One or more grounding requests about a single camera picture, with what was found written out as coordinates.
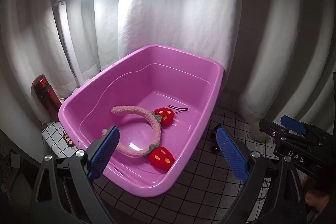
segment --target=blue gripper pad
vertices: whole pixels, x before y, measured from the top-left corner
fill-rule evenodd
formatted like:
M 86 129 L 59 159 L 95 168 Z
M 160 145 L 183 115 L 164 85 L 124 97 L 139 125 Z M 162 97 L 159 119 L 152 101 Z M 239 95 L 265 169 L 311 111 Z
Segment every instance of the blue gripper pad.
M 100 178 L 119 143 L 119 139 L 120 133 L 118 128 L 112 126 L 104 137 L 90 144 L 86 150 L 88 153 L 87 177 L 90 181 Z
M 243 183 L 245 183 L 249 178 L 249 174 L 247 173 L 246 168 L 246 151 L 248 151 L 249 154 L 249 150 L 246 145 L 241 142 L 241 144 L 245 146 L 247 150 L 244 149 L 241 144 L 237 143 L 240 147 L 239 149 L 235 144 L 239 141 L 233 141 L 230 135 L 226 133 L 224 128 L 219 128 L 217 130 L 216 140 L 236 179 L 240 179 Z
M 297 134 L 299 135 L 303 135 L 303 134 L 306 134 L 306 131 L 307 129 L 305 128 L 305 126 L 301 123 L 301 122 L 298 122 L 288 116 L 282 116 L 281 117 L 281 120 L 280 120 L 280 123 L 290 129 L 290 130 L 293 130 L 294 132 L 296 132 Z

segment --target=pink tub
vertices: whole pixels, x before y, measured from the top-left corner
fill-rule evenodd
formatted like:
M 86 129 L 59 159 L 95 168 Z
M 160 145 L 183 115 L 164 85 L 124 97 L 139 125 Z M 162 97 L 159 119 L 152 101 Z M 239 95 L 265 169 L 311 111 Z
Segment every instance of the pink tub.
M 140 150 L 153 138 L 151 126 L 137 115 L 112 115 L 112 107 L 133 105 L 150 111 L 168 105 L 189 108 L 162 128 L 162 146 L 175 158 L 169 171 L 159 171 L 143 157 L 118 151 L 105 168 L 104 175 L 129 193 L 157 196 L 173 185 L 196 148 L 222 76 L 223 67 L 210 59 L 171 47 L 146 46 L 111 65 L 70 96 L 59 111 L 59 120 L 79 149 L 86 149 L 101 138 L 102 129 L 115 125 L 120 130 L 120 142 Z

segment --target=blue textured pad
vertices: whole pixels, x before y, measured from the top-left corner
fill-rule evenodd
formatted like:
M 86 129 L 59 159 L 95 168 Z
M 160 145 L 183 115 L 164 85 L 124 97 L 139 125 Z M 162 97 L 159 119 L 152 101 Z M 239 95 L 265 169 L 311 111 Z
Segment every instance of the blue textured pad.
M 306 128 L 305 126 L 301 123 L 301 122 L 298 122 L 288 116 L 282 116 L 281 117 L 281 120 L 280 120 L 280 123 L 290 129 L 290 130 L 293 130 L 294 132 L 296 132 L 297 134 L 299 135 L 303 135 L 306 133 Z
M 119 143 L 120 133 L 117 127 L 114 127 L 106 134 L 107 137 L 105 137 L 104 141 L 90 160 L 90 170 L 87 174 L 90 181 L 100 178 Z
M 240 179 L 245 183 L 249 178 L 246 169 L 246 160 L 232 141 L 231 137 L 223 128 L 219 128 L 217 130 L 216 140 L 236 179 Z

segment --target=white curtain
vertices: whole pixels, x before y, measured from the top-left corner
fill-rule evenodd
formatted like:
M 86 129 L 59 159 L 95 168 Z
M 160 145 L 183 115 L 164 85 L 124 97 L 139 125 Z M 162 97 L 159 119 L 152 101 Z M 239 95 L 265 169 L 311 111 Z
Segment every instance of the white curtain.
M 222 64 L 225 75 L 218 104 L 240 113 L 255 132 L 262 117 L 279 122 L 282 115 L 329 131 L 333 127 L 334 0 L 66 3 L 73 47 L 85 80 L 127 54 L 158 43 Z M 1 0 L 0 18 L 11 68 L 43 121 L 30 90 L 33 78 L 46 74 L 60 96 L 76 87 L 51 1 Z

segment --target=curtain fold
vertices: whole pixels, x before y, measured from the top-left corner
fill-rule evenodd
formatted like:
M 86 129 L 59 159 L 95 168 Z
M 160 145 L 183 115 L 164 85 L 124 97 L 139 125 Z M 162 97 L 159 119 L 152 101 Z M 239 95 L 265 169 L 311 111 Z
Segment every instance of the curtain fold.
M 283 115 L 333 127 L 334 0 L 66 0 L 73 47 L 85 80 L 148 44 L 180 48 L 225 69 L 217 104 L 258 133 Z M 30 85 L 44 73 L 59 96 L 76 82 L 50 0 L 1 0 L 11 69 L 41 121 Z

